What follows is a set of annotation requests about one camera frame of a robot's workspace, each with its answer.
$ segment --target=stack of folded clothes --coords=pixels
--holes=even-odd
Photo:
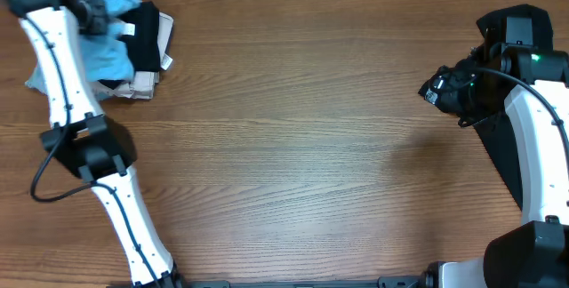
[[[159,71],[167,70],[172,63],[166,49],[173,19],[152,2],[104,1],[111,19],[108,33],[79,37],[86,79],[99,100],[111,96],[151,99],[159,82]],[[45,93],[39,67],[26,86]]]

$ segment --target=wooden table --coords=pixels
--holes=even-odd
[[[569,0],[154,1],[175,19],[173,67],[152,101],[103,107],[132,132],[148,209],[188,279],[418,274],[519,225],[476,133],[417,91],[503,7],[548,10],[569,50]],[[0,286],[127,281],[95,196],[28,196],[48,105],[23,85],[30,44],[1,17]],[[40,191],[78,183],[56,163]]]

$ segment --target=white label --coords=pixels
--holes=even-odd
[[[160,67],[164,70],[168,70],[170,65],[172,65],[172,61],[174,61],[174,60],[170,56],[168,56],[167,54],[164,54],[164,57],[162,58],[162,63],[160,64]]]
[[[123,35],[134,36],[135,33],[136,33],[136,25],[128,22],[124,24]]]
[[[437,93],[431,91],[430,89],[427,90],[427,93],[425,93],[425,100],[432,103],[433,105],[435,105],[435,103],[437,102]]]

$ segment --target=table surface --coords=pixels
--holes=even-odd
[[[136,142],[157,232],[190,280],[374,279],[481,256],[520,211],[472,129],[417,91],[482,42],[475,21],[569,0],[153,0],[175,20],[152,101],[103,102]],[[0,286],[128,281],[90,192],[37,204],[45,96],[16,19],[0,12]],[[79,184],[58,163],[55,195]]]

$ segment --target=blue cloth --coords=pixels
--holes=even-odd
[[[140,5],[140,0],[104,0],[109,17],[115,18]],[[109,24],[105,36],[79,36],[81,58],[88,82],[101,79],[127,80],[134,78],[134,67],[128,59],[126,44],[117,40],[123,34],[124,23],[115,19]],[[39,65],[26,86],[46,93],[44,74]]]

